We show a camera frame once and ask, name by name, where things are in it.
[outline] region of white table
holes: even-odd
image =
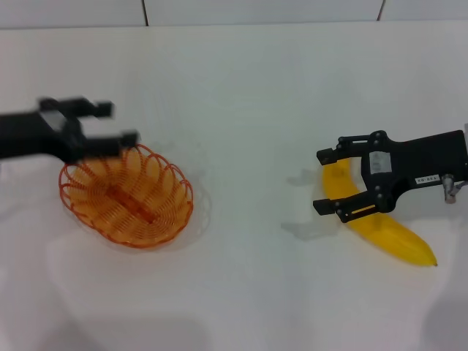
[[[468,22],[0,32],[2,112],[41,96],[115,102],[114,127],[181,167],[195,212],[156,252],[63,210],[61,163],[4,162],[0,350],[465,350],[468,192],[392,213],[439,266],[417,268],[318,217],[315,152],[384,129],[468,121]]]

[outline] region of white wall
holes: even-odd
[[[467,0],[387,0],[382,20],[468,19]]]
[[[144,25],[141,0],[0,0],[0,28]]]
[[[146,0],[152,26],[376,20],[381,0]]]

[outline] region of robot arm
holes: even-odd
[[[397,143],[384,131],[357,137],[340,137],[336,149],[317,152],[322,165],[339,159],[361,158],[361,175],[367,191],[335,200],[313,202],[319,215],[337,214],[343,223],[376,212],[393,211],[405,192],[442,184],[445,202],[468,181],[468,151],[461,130]]]
[[[119,156],[136,145],[137,132],[115,137],[86,138],[79,118],[109,118],[113,104],[93,104],[84,98],[42,99],[39,109],[0,115],[0,159],[32,154],[50,154],[65,163],[84,158]]]

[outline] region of basket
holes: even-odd
[[[149,248],[173,240],[193,212],[184,174],[139,144],[120,159],[65,165],[60,198],[76,217],[110,241]]]

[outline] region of banana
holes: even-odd
[[[322,183],[325,194],[331,200],[359,193],[352,181],[349,159],[324,166]],[[348,222],[347,225],[367,241],[401,260],[413,265],[437,265],[429,245],[387,214],[372,214]]]

